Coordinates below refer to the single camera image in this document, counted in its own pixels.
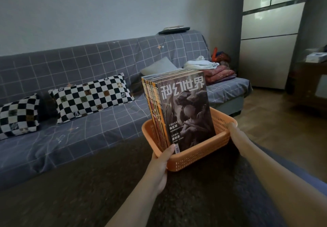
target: sofa backrest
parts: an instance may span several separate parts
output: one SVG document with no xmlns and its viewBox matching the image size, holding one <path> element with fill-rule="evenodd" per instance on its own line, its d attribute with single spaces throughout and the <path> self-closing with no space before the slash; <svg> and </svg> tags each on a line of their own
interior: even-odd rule
<svg viewBox="0 0 327 227">
<path fill-rule="evenodd" d="M 140 70 L 167 56 L 176 66 L 209 52 L 195 30 L 0 57 L 0 105 L 38 93 L 42 115 L 56 110 L 48 90 L 124 73 L 133 93 L 141 89 Z"/>
</svg>

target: stack of magazines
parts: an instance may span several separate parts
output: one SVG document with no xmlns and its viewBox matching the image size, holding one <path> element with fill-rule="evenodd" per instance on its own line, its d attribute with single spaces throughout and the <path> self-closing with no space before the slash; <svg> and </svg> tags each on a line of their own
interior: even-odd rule
<svg viewBox="0 0 327 227">
<path fill-rule="evenodd" d="M 142 77 L 159 149 L 182 152 L 215 135 L 204 73 L 174 71 Z"/>
</svg>

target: gray pillow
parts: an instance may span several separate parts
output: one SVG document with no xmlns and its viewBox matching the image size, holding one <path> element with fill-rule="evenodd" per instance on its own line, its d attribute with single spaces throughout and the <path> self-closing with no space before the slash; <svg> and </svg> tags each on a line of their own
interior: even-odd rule
<svg viewBox="0 0 327 227">
<path fill-rule="evenodd" d="M 152 65 L 143 68 L 140 72 L 141 74 L 146 76 L 151 74 L 165 73 L 176 69 L 177 67 L 175 67 L 175 65 L 172 64 L 167 57 L 164 57 L 158 60 L 157 62 L 153 63 Z"/>
</svg>

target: barcode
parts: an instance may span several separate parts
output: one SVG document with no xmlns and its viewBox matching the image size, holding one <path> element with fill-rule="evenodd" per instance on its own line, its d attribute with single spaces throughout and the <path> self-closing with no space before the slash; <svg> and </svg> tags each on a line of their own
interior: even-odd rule
<svg viewBox="0 0 327 227">
<path fill-rule="evenodd" d="M 178 144 L 175 146 L 175 153 L 178 154 L 180 152 L 180 147 L 178 147 Z"/>
</svg>

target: forearm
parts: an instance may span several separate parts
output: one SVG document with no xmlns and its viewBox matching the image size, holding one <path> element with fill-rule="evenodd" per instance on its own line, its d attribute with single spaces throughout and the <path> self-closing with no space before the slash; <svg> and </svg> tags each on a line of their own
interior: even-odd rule
<svg viewBox="0 0 327 227">
<path fill-rule="evenodd" d="M 289 226 L 325 225 L 326 196 L 277 163 L 238 129 L 231 130 L 231 136 Z"/>
<path fill-rule="evenodd" d="M 106 227 L 146 226 L 156 193 L 152 185 L 141 179 Z"/>
</svg>

